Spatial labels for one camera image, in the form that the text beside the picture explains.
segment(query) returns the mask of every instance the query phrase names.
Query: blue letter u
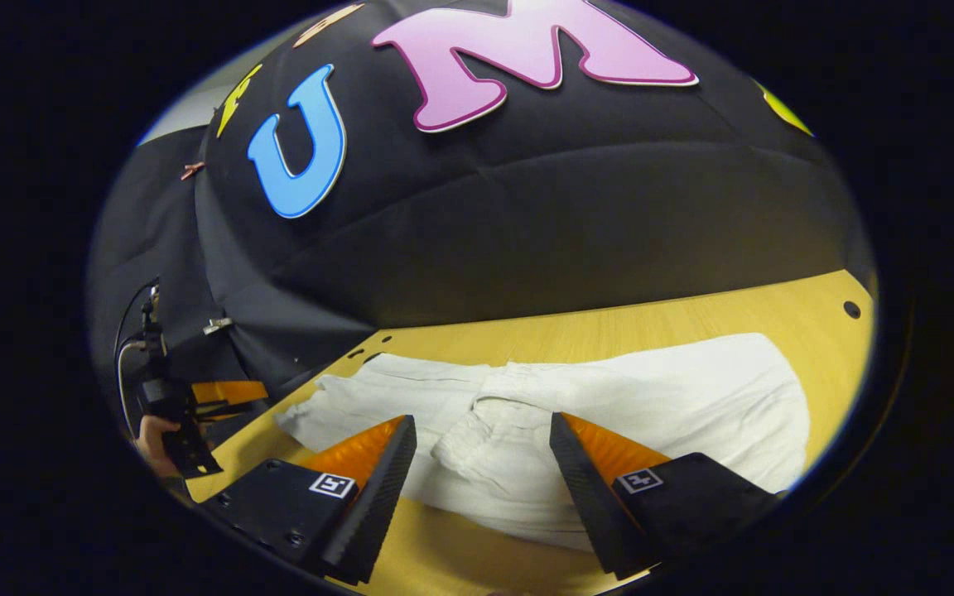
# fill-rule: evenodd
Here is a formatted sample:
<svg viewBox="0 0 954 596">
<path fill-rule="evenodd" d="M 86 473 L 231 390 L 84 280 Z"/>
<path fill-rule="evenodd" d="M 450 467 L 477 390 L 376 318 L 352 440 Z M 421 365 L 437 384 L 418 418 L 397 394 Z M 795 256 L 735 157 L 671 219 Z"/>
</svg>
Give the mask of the blue letter u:
<svg viewBox="0 0 954 596">
<path fill-rule="evenodd" d="M 257 165 L 260 185 L 276 214 L 283 218 L 300 218 L 319 204 L 345 163 L 345 125 L 326 87 L 326 78 L 333 70 L 333 65 L 323 65 L 289 94 L 287 106 L 300 106 L 311 133 L 311 161 L 302 173 L 294 175 L 285 165 L 275 133 L 277 114 L 265 120 L 249 141 L 248 155 Z"/>
</svg>

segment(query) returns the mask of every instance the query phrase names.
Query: table surface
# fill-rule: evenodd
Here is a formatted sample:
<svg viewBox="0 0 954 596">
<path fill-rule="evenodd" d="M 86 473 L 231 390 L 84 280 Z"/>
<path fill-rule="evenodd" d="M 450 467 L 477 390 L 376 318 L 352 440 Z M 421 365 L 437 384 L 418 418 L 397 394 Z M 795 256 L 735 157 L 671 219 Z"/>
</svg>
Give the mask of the table surface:
<svg viewBox="0 0 954 596">
<path fill-rule="evenodd" d="M 860 318 L 845 313 L 855 302 Z M 875 329 L 872 299 L 848 272 L 720 294 L 543 315 L 410 329 L 382 329 L 323 374 L 349 377 L 378 352 L 436 361 L 579 363 L 721 335 L 759 332 L 793 366 L 805 389 L 811 429 L 806 466 L 833 441 L 863 382 Z M 271 457 L 300 463 L 310 455 L 273 415 L 311 397 L 309 381 L 264 412 L 213 454 L 223 473 L 188 480 L 202 502 Z M 518 593 L 587 595 L 616 585 L 592 554 L 543 546 L 491 531 L 454 513 L 401 498 L 370 584 L 363 594 Z"/>
</svg>

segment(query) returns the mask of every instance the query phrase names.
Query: person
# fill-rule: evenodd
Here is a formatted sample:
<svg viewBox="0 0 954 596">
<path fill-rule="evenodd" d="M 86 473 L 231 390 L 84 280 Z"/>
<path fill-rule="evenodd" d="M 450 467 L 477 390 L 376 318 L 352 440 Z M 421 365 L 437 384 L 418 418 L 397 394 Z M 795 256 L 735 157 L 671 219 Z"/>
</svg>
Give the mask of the person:
<svg viewBox="0 0 954 596">
<path fill-rule="evenodd" d="M 171 422 L 159 416 L 143 415 L 139 423 L 139 438 L 133 441 L 135 449 L 142 455 L 142 459 L 149 465 L 159 478 L 174 478 L 181 476 L 179 469 L 171 462 L 164 450 L 164 433 L 174 433 L 181 426 L 178 422 Z M 205 424 L 200 427 L 201 434 L 205 433 Z M 209 449 L 213 448 L 212 441 L 208 441 Z"/>
</svg>

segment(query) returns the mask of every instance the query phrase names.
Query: hole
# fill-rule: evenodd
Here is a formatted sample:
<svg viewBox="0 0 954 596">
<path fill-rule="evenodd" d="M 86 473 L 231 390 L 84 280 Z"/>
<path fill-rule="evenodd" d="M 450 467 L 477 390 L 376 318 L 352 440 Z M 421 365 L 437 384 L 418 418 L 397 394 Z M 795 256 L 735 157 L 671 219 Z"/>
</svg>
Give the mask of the hole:
<svg viewBox="0 0 954 596">
<path fill-rule="evenodd" d="M 855 302 L 847 301 L 845 303 L 845 313 L 857 320 L 860 318 L 860 307 Z"/>
</svg>

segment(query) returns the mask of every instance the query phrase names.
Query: white cloth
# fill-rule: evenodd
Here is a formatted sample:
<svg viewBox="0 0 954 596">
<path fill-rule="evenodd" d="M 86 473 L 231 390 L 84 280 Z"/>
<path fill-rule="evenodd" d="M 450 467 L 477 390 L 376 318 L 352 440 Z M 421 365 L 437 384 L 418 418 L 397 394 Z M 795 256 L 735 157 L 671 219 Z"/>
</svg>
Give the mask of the white cloth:
<svg viewBox="0 0 954 596">
<path fill-rule="evenodd" d="M 757 333 L 590 363 L 460 366 L 381 354 L 316 381 L 277 415 L 322 450 L 401 414 L 417 449 L 403 497 L 527 540 L 590 550 L 549 446 L 566 411 L 669 457 L 702 452 L 770 492 L 805 464 L 807 401 L 787 359 Z"/>
</svg>

